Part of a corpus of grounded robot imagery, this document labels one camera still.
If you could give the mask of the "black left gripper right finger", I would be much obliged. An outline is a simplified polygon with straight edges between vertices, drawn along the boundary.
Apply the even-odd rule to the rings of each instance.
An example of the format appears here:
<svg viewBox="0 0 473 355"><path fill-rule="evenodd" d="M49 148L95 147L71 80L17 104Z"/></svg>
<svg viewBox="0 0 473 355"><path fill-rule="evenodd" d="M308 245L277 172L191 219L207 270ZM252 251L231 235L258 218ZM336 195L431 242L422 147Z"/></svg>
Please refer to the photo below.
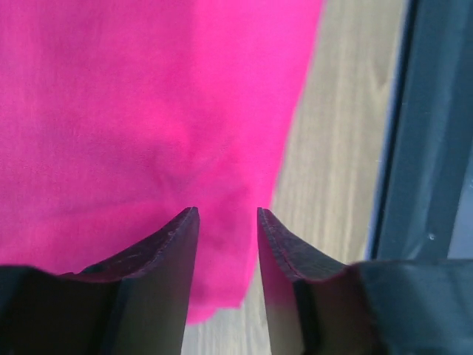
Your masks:
<svg viewBox="0 0 473 355"><path fill-rule="evenodd" d="M345 265L257 211L273 354L470 354L471 260Z"/></svg>

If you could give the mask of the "pink t shirt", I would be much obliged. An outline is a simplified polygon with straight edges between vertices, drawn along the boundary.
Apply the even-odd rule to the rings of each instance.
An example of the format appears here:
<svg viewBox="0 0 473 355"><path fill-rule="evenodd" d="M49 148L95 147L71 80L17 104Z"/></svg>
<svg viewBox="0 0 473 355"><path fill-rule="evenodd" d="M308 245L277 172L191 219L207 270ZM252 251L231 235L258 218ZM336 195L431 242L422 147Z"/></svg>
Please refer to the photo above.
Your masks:
<svg viewBox="0 0 473 355"><path fill-rule="evenodd" d="M321 1L3 1L1 262L77 272L188 206L188 323L241 305Z"/></svg>

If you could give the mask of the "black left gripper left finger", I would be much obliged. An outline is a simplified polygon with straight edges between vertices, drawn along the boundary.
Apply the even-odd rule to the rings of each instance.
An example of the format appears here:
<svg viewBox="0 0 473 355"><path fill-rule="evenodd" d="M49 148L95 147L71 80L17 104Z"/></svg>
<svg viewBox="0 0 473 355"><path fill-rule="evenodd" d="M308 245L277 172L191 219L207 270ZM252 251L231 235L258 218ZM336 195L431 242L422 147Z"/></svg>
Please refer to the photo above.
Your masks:
<svg viewBox="0 0 473 355"><path fill-rule="evenodd" d="M3 354L179 354L200 216L162 229L78 274L1 267Z"/></svg>

